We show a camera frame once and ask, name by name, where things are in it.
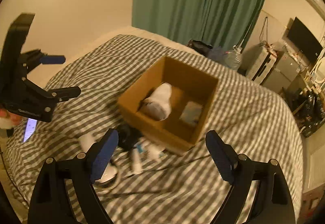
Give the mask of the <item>round blue white container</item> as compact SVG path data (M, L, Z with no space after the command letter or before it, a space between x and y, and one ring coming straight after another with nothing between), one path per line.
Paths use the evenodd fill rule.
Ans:
M106 167L102 177L99 180L95 181L95 186L100 188L106 188L108 190L112 190L119 184L121 180L121 174L116 166L113 163L109 163Z

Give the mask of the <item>black round pouch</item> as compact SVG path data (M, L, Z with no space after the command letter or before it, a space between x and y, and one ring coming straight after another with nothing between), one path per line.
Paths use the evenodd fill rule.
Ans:
M118 146L124 151L132 150L142 137L142 134L138 129L133 128L126 123L117 126L116 131L118 132Z

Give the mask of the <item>white cream tube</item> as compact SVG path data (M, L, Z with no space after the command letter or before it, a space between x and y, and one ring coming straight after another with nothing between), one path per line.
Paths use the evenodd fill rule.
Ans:
M131 151L131 166L133 174L142 173L142 163L139 155L139 151L137 148L132 149Z

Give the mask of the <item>white sock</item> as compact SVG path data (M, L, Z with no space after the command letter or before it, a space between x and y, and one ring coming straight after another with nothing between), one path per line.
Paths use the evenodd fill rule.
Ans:
M156 121L163 121L171 114L170 98L172 86L169 83L161 84L152 94L143 100L142 113Z

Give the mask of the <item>white bed sheet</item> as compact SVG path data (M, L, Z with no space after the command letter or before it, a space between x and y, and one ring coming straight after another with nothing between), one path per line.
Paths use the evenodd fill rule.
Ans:
M126 35L133 35L137 37L142 37L146 39L151 39L154 41L159 42L160 44L164 46L168 46L170 48L188 52L191 54L198 55L198 52L195 52L193 49L188 48L185 45L182 45L180 43L174 42L172 40L169 40L168 38L165 38L164 36L145 31L143 29L135 28L132 26L125 26L122 28L115 29L113 31L107 32L101 36L99 36L97 39L87 43L78 46L76 49L73 50L73 55L70 58L67 58L67 61L63 65L54 65L54 66L45 66L41 65L37 69L34 69L30 74L28 74L28 79L34 82L35 84L39 85L40 87L44 88L47 84L47 82L60 70L62 70L64 67L69 65L70 63L76 61L80 57L85 56L89 52L92 52L95 48L99 47L100 45L106 43L108 40L112 39L113 37L119 35L119 34L126 34Z

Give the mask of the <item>glowing smartphone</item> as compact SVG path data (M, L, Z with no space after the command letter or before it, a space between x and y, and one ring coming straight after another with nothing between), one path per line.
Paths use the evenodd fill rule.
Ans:
M37 126L37 120L29 118L26 123L23 142L25 143L35 132Z

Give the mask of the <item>grey checkered bed duvet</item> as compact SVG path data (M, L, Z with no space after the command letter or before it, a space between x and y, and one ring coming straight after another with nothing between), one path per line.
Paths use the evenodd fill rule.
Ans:
M80 95L59 103L28 140L22 122L7 141L4 163L25 205L48 157L72 159L82 150L81 136L99 140L128 123L166 153L158 162L143 154L143 169L134 174L128 154L114 152L120 182L95 188L114 223L210 223L230 189L205 144L211 130L250 160L278 161L298 218L302 140L277 93L201 55L122 34L66 66L46 87L75 86Z

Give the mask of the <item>white plush toy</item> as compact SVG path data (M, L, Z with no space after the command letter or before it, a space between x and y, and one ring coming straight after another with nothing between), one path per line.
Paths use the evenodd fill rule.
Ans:
M145 152L146 158L150 161L160 163L162 157L165 155L165 147L155 144L144 137L140 139L139 144L141 145L142 150Z

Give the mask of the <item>brown cardboard box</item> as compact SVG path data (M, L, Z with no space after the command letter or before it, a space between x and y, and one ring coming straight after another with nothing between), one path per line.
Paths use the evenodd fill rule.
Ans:
M122 93L117 104L128 125L182 156L200 140L217 86L211 74L163 57Z

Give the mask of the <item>grey mini fridge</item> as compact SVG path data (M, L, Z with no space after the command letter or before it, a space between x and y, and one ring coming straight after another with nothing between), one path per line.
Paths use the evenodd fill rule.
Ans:
M279 52L276 62L263 80L262 86L279 93L283 88L289 87L299 72L299 64L289 53Z

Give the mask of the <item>white oval vanity mirror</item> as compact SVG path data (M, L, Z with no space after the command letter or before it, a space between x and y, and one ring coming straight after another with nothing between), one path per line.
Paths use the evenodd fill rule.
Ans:
M325 58L321 58L312 71L312 80L316 84L322 84L325 80Z

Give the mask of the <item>white suitcase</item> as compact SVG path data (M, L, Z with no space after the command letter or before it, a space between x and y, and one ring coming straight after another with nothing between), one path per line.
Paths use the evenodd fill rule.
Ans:
M257 84L261 84L274 66L276 59L277 54L270 46L260 45L247 69L246 77Z

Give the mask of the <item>clear large water jug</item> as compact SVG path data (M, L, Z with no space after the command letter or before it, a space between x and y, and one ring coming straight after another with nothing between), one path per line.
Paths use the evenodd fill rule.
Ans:
M242 53L240 46L233 46L232 50L227 52L225 65L234 71L238 71L242 62Z

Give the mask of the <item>dark bag on floor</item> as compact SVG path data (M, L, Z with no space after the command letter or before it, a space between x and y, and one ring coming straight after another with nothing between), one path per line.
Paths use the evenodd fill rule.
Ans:
M207 57L209 52L213 49L211 45L192 39L188 42L187 46L205 57Z

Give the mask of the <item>black wall television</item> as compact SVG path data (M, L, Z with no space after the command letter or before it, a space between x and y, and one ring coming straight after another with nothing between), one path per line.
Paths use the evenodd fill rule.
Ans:
M323 48L312 32L297 17L289 29L287 38L304 54L310 64L316 63Z

